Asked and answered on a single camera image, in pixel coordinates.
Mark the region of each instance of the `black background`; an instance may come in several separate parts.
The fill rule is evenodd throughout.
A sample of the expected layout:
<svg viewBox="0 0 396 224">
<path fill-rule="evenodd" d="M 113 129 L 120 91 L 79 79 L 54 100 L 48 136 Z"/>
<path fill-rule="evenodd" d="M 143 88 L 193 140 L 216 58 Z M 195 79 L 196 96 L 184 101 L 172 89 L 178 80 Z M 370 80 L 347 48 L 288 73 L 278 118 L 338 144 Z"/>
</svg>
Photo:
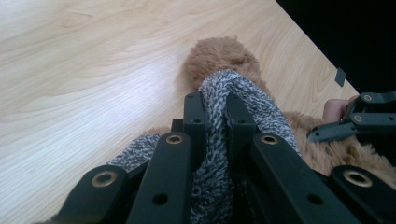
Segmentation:
<svg viewBox="0 0 396 224">
<path fill-rule="evenodd" d="M 358 92 L 396 91 L 393 0 L 276 0 Z"/>
</svg>

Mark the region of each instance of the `wooden table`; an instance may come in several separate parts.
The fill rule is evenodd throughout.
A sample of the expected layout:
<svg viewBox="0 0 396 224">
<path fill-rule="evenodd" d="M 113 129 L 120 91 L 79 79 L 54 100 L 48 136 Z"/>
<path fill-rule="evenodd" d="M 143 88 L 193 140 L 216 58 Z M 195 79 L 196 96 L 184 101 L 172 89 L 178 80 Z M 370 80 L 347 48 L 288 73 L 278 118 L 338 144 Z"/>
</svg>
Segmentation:
<svg viewBox="0 0 396 224">
<path fill-rule="evenodd" d="M 5 0 L 0 16 L 0 223 L 46 220 L 86 172 L 182 118 L 199 39 L 237 36 L 282 110 L 321 117 L 357 94 L 274 0 Z"/>
</svg>

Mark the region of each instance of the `black plastic bracket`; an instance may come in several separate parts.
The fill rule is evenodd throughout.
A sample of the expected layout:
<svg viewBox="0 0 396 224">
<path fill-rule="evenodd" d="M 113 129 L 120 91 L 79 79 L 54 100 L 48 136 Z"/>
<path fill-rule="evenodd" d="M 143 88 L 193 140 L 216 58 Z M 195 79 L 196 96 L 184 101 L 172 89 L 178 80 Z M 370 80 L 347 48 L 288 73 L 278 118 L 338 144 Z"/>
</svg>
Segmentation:
<svg viewBox="0 0 396 224">
<path fill-rule="evenodd" d="M 364 92 L 346 107 L 342 121 L 318 126 L 308 134 L 311 142 L 343 140 L 351 135 L 395 135 L 396 92 Z"/>
<path fill-rule="evenodd" d="M 129 201 L 127 173 L 118 166 L 104 165 L 85 174 L 67 197 L 52 223 L 117 223 Z"/>
<path fill-rule="evenodd" d="M 359 223 L 284 139 L 260 133 L 253 143 L 250 158 L 275 199 L 278 223 Z"/>
<path fill-rule="evenodd" d="M 191 138 L 192 169 L 201 165 L 206 149 L 207 117 L 202 94 L 199 91 L 186 95 L 184 99 L 183 133 Z"/>
<path fill-rule="evenodd" d="M 254 134 L 258 131 L 256 122 L 235 94 L 227 97 L 228 162 L 233 178 L 244 172 L 244 160 Z"/>
<path fill-rule="evenodd" d="M 191 139 L 186 134 L 161 136 L 127 223 L 189 222 L 191 155 Z"/>
<path fill-rule="evenodd" d="M 395 223 L 396 191 L 359 167 L 332 169 L 329 185 L 361 223 Z"/>
</svg>

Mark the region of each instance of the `wooden surface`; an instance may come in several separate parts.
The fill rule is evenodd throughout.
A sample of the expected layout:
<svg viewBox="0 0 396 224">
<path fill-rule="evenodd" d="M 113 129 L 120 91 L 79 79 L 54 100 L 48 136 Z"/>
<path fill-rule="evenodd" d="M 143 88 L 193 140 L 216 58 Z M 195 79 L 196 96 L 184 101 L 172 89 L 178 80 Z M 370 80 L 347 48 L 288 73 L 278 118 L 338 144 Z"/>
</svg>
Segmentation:
<svg viewBox="0 0 396 224">
<path fill-rule="evenodd" d="M 199 39 L 237 36 L 282 110 L 356 94 L 274 0 L 6 0 L 0 34 L 0 223 L 56 214 L 83 174 L 181 118 Z"/>
</svg>

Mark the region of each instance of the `teddy bear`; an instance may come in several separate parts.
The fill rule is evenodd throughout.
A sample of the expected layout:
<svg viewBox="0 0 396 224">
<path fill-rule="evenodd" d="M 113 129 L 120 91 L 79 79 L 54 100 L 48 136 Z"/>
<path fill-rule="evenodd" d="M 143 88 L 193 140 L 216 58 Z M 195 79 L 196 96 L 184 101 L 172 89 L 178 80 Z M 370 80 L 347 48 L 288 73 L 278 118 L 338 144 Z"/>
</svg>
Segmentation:
<svg viewBox="0 0 396 224">
<path fill-rule="evenodd" d="M 261 78 L 258 60 L 236 38 L 213 37 L 199 40 L 182 68 L 196 90 L 209 75 L 223 69 L 232 69 L 247 77 L 275 100 L 269 90 L 271 87 L 267 87 Z M 395 168 L 387 158 L 376 153 L 372 145 L 362 145 L 356 136 L 329 143 L 310 142 L 307 135 L 326 121 L 298 112 L 283 111 L 283 114 L 292 129 L 303 160 L 313 170 L 329 175 L 336 166 L 353 165 L 371 172 L 396 189 Z"/>
</svg>

